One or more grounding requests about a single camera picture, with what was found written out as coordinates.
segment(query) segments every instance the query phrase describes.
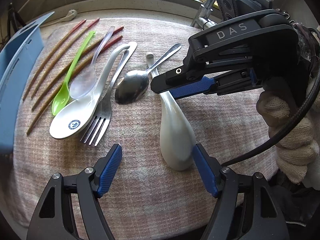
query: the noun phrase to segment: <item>fork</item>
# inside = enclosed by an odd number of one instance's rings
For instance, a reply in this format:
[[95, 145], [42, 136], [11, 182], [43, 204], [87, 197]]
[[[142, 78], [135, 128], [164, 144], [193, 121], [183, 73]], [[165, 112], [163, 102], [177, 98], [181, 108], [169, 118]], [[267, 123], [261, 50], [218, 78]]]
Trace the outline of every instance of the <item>fork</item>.
[[112, 77], [112, 80], [109, 84], [108, 90], [104, 96], [104, 98], [100, 101], [100, 103], [98, 103], [97, 108], [93, 114], [93, 117], [91, 119], [91, 121], [89, 122], [89, 125], [87, 126], [87, 130], [84, 132], [82, 138], [80, 139], [80, 141], [83, 141], [83, 143], [86, 143], [87, 140], [89, 139], [90, 135], [92, 134], [93, 130], [96, 127], [96, 130], [94, 132], [94, 134], [91, 137], [91, 140], [89, 142], [89, 145], [92, 144], [94, 138], [96, 137], [100, 127], [103, 126], [101, 128], [101, 131], [98, 135], [98, 138], [94, 144], [94, 146], [97, 146], [98, 143], [100, 142], [102, 136], [105, 134], [108, 125], [110, 123], [110, 119], [111, 119], [111, 114], [112, 114], [112, 107], [111, 107], [111, 91], [112, 91], [112, 87], [116, 82], [116, 79], [118, 78], [121, 70], [123, 69], [124, 65], [127, 63], [128, 59], [131, 57], [131, 55], [133, 54], [133, 52], [135, 51], [136, 47], [137, 47], [137, 43], [135, 41], [131, 41], [128, 43], [130, 45], [129, 49], [126, 49], [124, 51], [124, 54], [120, 60], [120, 63], [118, 65], [118, 68], [116, 69], [115, 74]]

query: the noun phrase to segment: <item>green spoon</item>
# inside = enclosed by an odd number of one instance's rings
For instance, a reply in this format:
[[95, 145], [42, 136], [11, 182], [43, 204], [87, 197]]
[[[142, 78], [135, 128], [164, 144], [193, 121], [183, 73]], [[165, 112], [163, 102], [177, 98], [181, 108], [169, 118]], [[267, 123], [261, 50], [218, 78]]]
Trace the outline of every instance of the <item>green spoon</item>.
[[77, 62], [78, 62], [83, 50], [88, 45], [89, 41], [91, 40], [91, 38], [93, 37], [93, 35], [95, 33], [96, 33], [95, 31], [89, 32], [89, 35], [84, 40], [81, 47], [79, 48], [79, 50], [75, 56], [75, 59], [73, 60], [71, 66], [68, 70], [66, 78], [64, 79], [62, 87], [60, 88], [59, 92], [57, 93], [57, 95], [55, 96], [55, 98], [53, 100], [53, 103], [52, 103], [52, 114], [53, 115], [57, 115], [62, 110], [62, 108], [64, 108], [67, 105], [69, 98], [70, 98], [68, 82], [70, 80], [71, 74], [72, 74], [74, 68], [76, 67]]

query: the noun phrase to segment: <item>blue circular logo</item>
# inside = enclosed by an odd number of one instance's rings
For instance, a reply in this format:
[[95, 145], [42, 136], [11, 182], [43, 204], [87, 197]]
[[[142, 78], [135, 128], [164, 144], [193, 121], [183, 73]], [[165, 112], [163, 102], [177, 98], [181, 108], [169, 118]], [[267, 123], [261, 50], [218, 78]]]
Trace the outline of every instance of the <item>blue circular logo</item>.
[[79, 120], [73, 120], [69, 123], [69, 129], [73, 130], [76, 129], [80, 125]]

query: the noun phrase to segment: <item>white letter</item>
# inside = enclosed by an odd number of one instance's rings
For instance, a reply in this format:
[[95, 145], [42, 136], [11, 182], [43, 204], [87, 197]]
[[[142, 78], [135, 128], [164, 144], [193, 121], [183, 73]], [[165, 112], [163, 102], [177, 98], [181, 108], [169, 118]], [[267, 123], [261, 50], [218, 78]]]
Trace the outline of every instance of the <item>white letter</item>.
[[230, 27], [230, 35], [232, 35], [232, 33], [237, 33], [237, 32]]
[[239, 27], [241, 28], [241, 31], [245, 31], [247, 29], [246, 26], [243, 25], [243, 23], [239, 24]]
[[222, 39], [222, 38], [224, 38], [224, 36], [225, 36], [223, 32], [217, 32], [217, 35], [218, 35], [219, 39]]

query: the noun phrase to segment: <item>wooden chopstick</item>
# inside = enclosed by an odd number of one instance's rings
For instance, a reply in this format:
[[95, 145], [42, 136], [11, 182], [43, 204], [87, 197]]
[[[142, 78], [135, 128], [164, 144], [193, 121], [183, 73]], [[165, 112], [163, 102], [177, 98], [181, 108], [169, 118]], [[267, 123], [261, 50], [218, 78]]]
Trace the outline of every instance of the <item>wooden chopstick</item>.
[[[113, 32], [113, 35], [118, 33], [119, 31], [123, 30], [123, 26], [116, 28]], [[92, 44], [91, 46], [89, 46], [87, 49], [85, 49], [82, 54], [81, 57], [84, 57], [85, 55], [87, 55], [91, 50], [93, 50], [97, 45], [99, 45], [101, 43], [101, 41], [103, 40], [103, 38], [101, 38], [100, 40], [96, 41], [94, 44]], [[42, 94], [39, 96], [39, 98], [37, 99], [37, 101], [35, 102], [35, 104], [32, 107], [32, 111], [34, 109], [36, 109], [36, 107], [39, 105], [39, 103], [41, 102], [41, 100], [47, 95], [47, 93], [49, 92], [49, 90], [54, 86], [55, 83], [57, 83], [57, 81], [65, 74], [68, 72], [70, 66], [72, 64], [72, 61], [69, 62], [68, 65], [66, 65], [63, 70], [60, 71], [60, 73], [51, 81], [51, 83], [48, 85], [48, 87], [42, 92]]]
[[36, 85], [35, 90], [33, 91], [31, 98], [33, 98], [35, 96], [35, 94], [37, 93], [37, 91], [39, 90], [39, 87], [41, 86], [42, 82], [44, 81], [44, 79], [47, 77], [47, 75], [49, 74], [49, 72], [54, 68], [55, 64], [58, 62], [58, 60], [63, 56], [63, 54], [65, 54], [65, 52], [72, 46], [72, 44], [74, 44], [76, 42], [76, 40], [78, 40], [87, 30], [89, 30], [93, 25], [95, 25], [98, 21], [100, 20], [100, 18], [95, 19], [92, 23], [90, 23], [87, 27], [85, 27], [81, 32], [79, 32], [68, 44], [67, 46], [65, 46], [65, 48], [56, 56], [56, 58], [54, 59], [54, 61], [49, 65], [49, 67], [47, 68], [47, 70], [44, 72], [44, 74], [42, 75], [42, 77], [40, 78], [38, 84]]
[[70, 35], [72, 33], [74, 33], [78, 28], [80, 28], [80, 26], [82, 24], [84, 24], [87, 20], [82, 20], [81, 22], [79, 22], [76, 26], [74, 26], [63, 38], [61, 41], [58, 42], [58, 44], [56, 46], [54, 46], [53, 50], [49, 53], [49, 55], [44, 59], [44, 61], [41, 63], [40, 67], [38, 68], [38, 70], [36, 71], [36, 73], [34, 74], [30, 84], [28, 85], [28, 88], [26, 90], [26, 92], [23, 95], [22, 101], [24, 101], [28, 95], [28, 93], [30, 92], [30, 89], [32, 87], [32, 85], [34, 84], [34, 82], [36, 81], [36, 78], [38, 77], [38, 75], [40, 74], [40, 72], [43, 70], [44, 66], [48, 63], [48, 61], [50, 60], [50, 58], [53, 56], [53, 54], [60, 48], [60, 46], [67, 40], [67, 38], [70, 37]]
[[[104, 52], [106, 49], [108, 49], [109, 47], [111, 47], [113, 44], [115, 44], [116, 42], [118, 42], [118, 41], [121, 40], [121, 39], [122, 39], [122, 35], [120, 35], [120, 36], [114, 38], [113, 40], [109, 41], [106, 45], [104, 45], [104, 47], [103, 47], [103, 49], [101, 50], [101, 52]], [[82, 62], [82, 63], [74, 70], [73, 74], [71, 75], [71, 79], [75, 78], [75, 77], [79, 74], [79, 72], [80, 72], [86, 65], [88, 65], [88, 64], [91, 62], [92, 58], [93, 58], [93, 55], [92, 55], [91, 57], [87, 58], [84, 62]], [[48, 105], [51, 103], [51, 101], [54, 99], [54, 97], [57, 95], [57, 93], [59, 92], [61, 86], [62, 86], [62, 83], [60, 84], [59, 87], [57, 87], [57, 89], [53, 92], [53, 94], [52, 94], [52, 95], [48, 98], [48, 100], [43, 104], [43, 106], [41, 107], [39, 113], [38, 113], [38, 114], [36, 115], [36, 117], [33, 119], [32, 123], [31, 123], [31, 125], [30, 125], [30, 127], [29, 127], [29, 129], [28, 129], [28, 131], [27, 131], [27, 135], [29, 135], [29, 134], [32, 132], [32, 130], [33, 130], [36, 122], [38, 121], [38, 119], [40, 118], [40, 116], [42, 115], [42, 113], [45, 111], [45, 109], [48, 107]]]

